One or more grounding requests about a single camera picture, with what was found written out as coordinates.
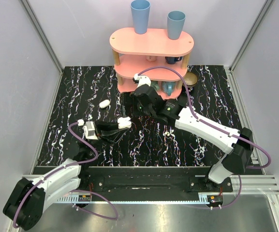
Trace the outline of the white earbuds charging case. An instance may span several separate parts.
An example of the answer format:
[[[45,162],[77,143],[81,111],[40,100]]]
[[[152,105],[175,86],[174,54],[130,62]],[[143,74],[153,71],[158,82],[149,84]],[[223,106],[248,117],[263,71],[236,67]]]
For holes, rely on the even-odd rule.
[[[118,118],[117,123],[119,129],[130,128],[132,126],[131,118],[128,116]]]

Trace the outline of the white oval pebble case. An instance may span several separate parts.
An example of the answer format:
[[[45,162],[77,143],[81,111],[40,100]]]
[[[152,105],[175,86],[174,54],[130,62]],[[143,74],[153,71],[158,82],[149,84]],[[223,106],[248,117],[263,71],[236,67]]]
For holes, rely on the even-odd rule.
[[[110,101],[109,100],[104,100],[104,101],[99,103],[99,107],[101,109],[104,109],[104,108],[108,107],[109,105],[110,105]]]

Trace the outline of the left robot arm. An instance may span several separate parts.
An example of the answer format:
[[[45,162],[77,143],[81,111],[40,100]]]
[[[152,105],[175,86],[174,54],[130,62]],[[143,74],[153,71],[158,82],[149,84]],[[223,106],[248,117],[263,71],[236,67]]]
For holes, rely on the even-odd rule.
[[[108,141],[116,143],[130,129],[129,117],[120,117],[117,122],[84,121],[82,119],[68,126],[69,132],[94,153],[92,158],[66,159],[60,166],[33,180],[22,178],[14,187],[3,208],[3,214],[12,220],[12,227],[30,230],[40,220],[43,212],[63,195],[84,191],[89,180],[80,175],[85,164],[98,159],[98,151],[89,143]]]

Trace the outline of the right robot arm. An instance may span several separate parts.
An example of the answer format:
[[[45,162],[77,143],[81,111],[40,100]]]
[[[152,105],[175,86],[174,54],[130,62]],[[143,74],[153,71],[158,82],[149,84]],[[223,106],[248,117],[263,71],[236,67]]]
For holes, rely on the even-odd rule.
[[[164,100],[154,88],[142,85],[122,94],[122,112],[126,116],[149,116],[152,119],[187,131],[217,146],[224,156],[211,166],[200,182],[208,191],[216,191],[233,174],[244,174],[253,152],[252,131],[232,129],[198,115],[187,107],[187,96]]]

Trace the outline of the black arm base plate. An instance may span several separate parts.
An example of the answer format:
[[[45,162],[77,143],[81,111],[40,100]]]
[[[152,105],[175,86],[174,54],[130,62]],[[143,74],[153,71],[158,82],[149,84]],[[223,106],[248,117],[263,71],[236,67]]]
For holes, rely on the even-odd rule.
[[[79,177],[84,189],[89,183],[94,191],[112,189],[161,190],[177,189],[189,192],[230,193],[230,178],[220,184],[208,179],[208,167],[88,167]]]

